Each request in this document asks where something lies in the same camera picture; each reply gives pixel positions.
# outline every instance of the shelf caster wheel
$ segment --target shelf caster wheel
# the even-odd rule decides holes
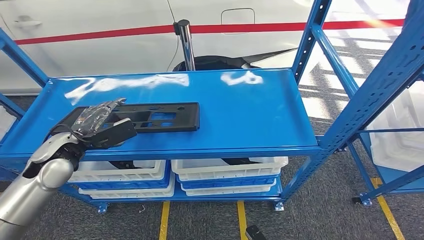
[[[360,193],[359,194],[360,197],[362,197],[364,195],[365,195],[365,193]],[[352,202],[354,204],[362,204],[365,207],[371,207],[373,205],[373,202],[371,201],[371,199],[367,198],[366,200],[363,200],[362,201],[360,197],[352,197]]]
[[[282,202],[274,202],[274,210],[276,212],[284,211],[284,206]]]
[[[109,203],[101,203],[97,207],[97,212],[99,214],[104,214],[108,211]]]

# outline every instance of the blue plastic crate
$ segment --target blue plastic crate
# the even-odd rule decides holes
[[[208,180],[181,181],[176,177],[176,180],[181,183],[184,189],[205,189],[205,188],[221,188],[221,187],[236,187],[236,186],[253,186],[253,185],[268,185],[273,184],[276,178],[281,174],[266,175],[266,176],[247,176],[234,178],[220,178]]]
[[[166,161],[165,174],[159,180],[70,182],[83,190],[165,189],[170,184],[171,163]]]

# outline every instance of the yellow floor line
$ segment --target yellow floor line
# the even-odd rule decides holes
[[[378,177],[372,178],[371,181],[372,185],[374,185],[374,188],[378,188],[379,185],[383,184],[382,180]],[[380,195],[377,197],[377,200],[397,240],[405,240],[405,237],[402,234],[401,229],[399,228],[399,225],[392,214],[392,211],[390,211],[389,205],[387,205],[386,199],[382,195]]]
[[[238,212],[238,225],[240,226],[240,239],[248,240],[246,236],[246,228],[248,227],[246,223],[246,212],[245,212],[245,202],[237,201],[237,212]]]
[[[159,240],[167,240],[169,215],[170,215],[170,202],[164,201],[163,207],[162,207],[162,217],[160,219]]]

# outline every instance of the robotic arm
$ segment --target robotic arm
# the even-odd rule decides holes
[[[120,98],[88,107],[71,127],[58,124],[52,128],[23,172],[0,195],[0,240],[23,236],[53,194],[78,169],[87,150],[115,147],[137,134],[129,118],[103,128],[112,110],[124,101]],[[48,138],[58,127],[66,131]]]

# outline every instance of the red stripe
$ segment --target red stripe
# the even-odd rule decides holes
[[[403,19],[379,20],[380,24],[387,24],[390,27],[400,27],[404,24]],[[190,27],[193,34],[217,34],[217,33],[257,33],[257,32],[287,32],[303,31],[305,22],[286,22],[286,23],[258,23],[258,24],[227,24],[227,25],[192,25]],[[369,21],[329,21],[324,24],[325,30],[340,29],[364,29],[375,28],[376,26]],[[38,38],[29,38],[16,40],[16,44],[43,44],[54,42],[66,42],[87,39],[102,39],[147,34],[168,34],[173,33],[172,25],[147,26],[109,31],[97,31],[87,33],[77,33],[60,36],[47,36]]]

